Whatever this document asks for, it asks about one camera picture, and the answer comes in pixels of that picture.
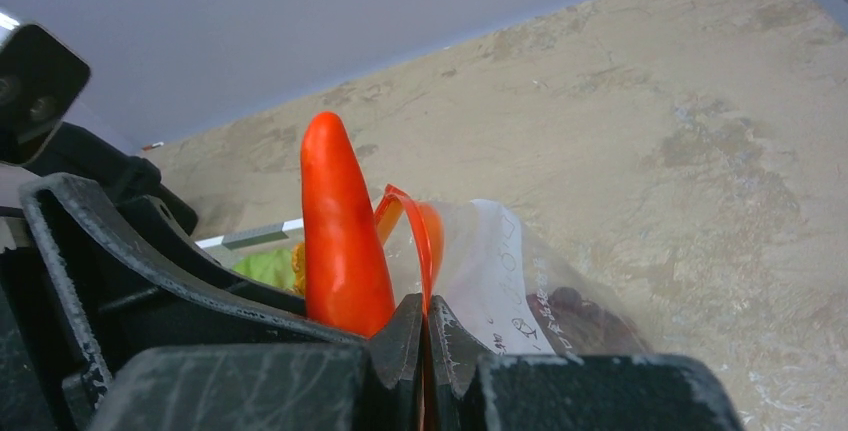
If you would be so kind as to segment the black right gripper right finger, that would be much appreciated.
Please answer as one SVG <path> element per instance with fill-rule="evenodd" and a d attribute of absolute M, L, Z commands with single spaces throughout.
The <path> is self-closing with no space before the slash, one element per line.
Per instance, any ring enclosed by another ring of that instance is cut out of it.
<path fill-rule="evenodd" d="M 428 310 L 440 430 L 741 430 L 718 378 L 675 354 L 497 355 L 440 296 Z"/>

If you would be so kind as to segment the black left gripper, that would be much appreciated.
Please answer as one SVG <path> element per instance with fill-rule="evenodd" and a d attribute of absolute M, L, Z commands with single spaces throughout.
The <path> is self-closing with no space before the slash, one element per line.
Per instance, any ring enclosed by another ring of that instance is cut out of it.
<path fill-rule="evenodd" d="M 3 429 L 79 430 L 118 369 L 155 347 L 352 342 L 196 247 L 196 213 L 148 160 L 65 124 L 29 170 L 36 245 L 1 255 Z"/>

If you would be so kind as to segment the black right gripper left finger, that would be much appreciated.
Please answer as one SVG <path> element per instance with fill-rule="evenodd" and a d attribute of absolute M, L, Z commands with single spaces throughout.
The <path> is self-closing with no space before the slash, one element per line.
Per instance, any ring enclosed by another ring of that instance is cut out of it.
<path fill-rule="evenodd" d="M 415 430 L 422 298 L 364 344 L 154 348 L 117 374 L 92 430 Z"/>

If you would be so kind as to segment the orange carrot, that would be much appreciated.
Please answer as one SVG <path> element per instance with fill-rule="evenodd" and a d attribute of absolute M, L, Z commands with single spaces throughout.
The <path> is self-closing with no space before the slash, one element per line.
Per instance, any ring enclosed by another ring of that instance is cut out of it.
<path fill-rule="evenodd" d="M 395 310 L 367 186 L 342 119 L 321 112 L 300 149 L 310 319 L 367 338 Z"/>

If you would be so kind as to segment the clear orange zip bag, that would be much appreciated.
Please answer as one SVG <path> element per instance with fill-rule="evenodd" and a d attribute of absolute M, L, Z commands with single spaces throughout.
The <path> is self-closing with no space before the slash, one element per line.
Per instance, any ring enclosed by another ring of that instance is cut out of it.
<path fill-rule="evenodd" d="M 395 300 L 442 297 L 494 353 L 556 354 L 527 304 L 539 289 L 572 287 L 634 323 L 609 287 L 583 276 L 500 202 L 416 200 L 389 185 L 375 220 Z"/>

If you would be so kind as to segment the white plastic basket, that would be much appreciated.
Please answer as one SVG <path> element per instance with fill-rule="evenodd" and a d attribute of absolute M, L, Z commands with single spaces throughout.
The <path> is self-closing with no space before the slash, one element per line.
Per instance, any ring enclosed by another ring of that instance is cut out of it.
<path fill-rule="evenodd" d="M 293 219 L 200 239 L 194 244 L 223 267 L 231 268 L 247 254 L 271 249 L 302 236 L 303 219 Z"/>

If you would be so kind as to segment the green cabbage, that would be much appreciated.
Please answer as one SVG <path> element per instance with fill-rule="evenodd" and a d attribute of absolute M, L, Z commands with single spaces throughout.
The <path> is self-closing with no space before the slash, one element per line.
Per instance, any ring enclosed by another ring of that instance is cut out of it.
<path fill-rule="evenodd" d="M 285 248 L 247 255 L 233 266 L 233 270 L 244 277 L 281 290 L 293 290 L 296 281 L 292 252 Z"/>

